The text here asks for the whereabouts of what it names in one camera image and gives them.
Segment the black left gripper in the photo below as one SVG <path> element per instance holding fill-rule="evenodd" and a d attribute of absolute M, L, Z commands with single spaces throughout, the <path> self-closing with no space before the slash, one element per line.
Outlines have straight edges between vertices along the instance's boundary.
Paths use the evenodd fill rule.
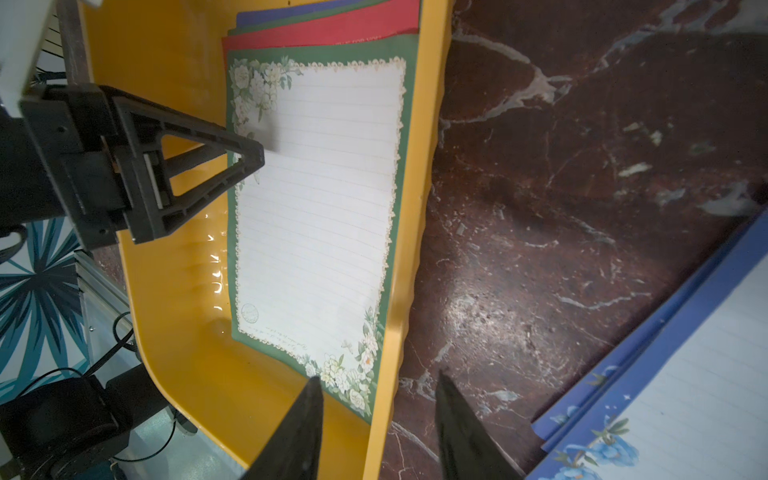
<path fill-rule="evenodd" d="M 3 233 L 67 217 L 86 249 L 117 244 L 126 224 L 134 243 L 147 243 L 265 165 L 258 141 L 106 85 L 35 87 L 20 111 L 1 113 Z M 239 159 L 173 192 L 172 178 L 227 153 Z"/>

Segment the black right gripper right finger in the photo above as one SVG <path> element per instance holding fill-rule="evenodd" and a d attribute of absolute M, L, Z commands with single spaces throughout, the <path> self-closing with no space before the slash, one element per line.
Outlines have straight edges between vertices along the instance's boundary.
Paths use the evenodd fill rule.
<path fill-rule="evenodd" d="M 452 379 L 441 372 L 435 425 L 442 476 L 449 480 L 523 479 L 488 434 Z"/>

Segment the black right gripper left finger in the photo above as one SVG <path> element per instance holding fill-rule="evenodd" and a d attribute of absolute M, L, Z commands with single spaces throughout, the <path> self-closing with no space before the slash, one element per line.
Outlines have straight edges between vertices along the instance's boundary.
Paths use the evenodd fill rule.
<path fill-rule="evenodd" d="M 318 477 L 324 400 L 311 377 L 242 480 L 314 480 Z"/>

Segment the green floral stationery paper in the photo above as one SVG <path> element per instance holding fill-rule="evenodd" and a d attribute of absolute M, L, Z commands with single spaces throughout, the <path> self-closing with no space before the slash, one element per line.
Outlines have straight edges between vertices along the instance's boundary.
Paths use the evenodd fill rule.
<path fill-rule="evenodd" d="M 229 194 L 233 337 L 373 416 L 418 38 L 231 50 L 227 124 L 264 148 Z"/>

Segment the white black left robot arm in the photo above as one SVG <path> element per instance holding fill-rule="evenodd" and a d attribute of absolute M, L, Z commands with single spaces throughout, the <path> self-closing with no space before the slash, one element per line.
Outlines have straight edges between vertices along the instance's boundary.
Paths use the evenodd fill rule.
<path fill-rule="evenodd" d="M 258 141 L 113 87 L 38 87 L 18 108 L 1 116 L 1 234 L 18 236 L 3 261 L 40 220 L 69 220 L 88 250 L 120 232 L 137 244 L 167 237 L 265 163 Z M 1 475 L 70 478 L 166 406 L 142 366 L 21 392 L 1 408 Z"/>

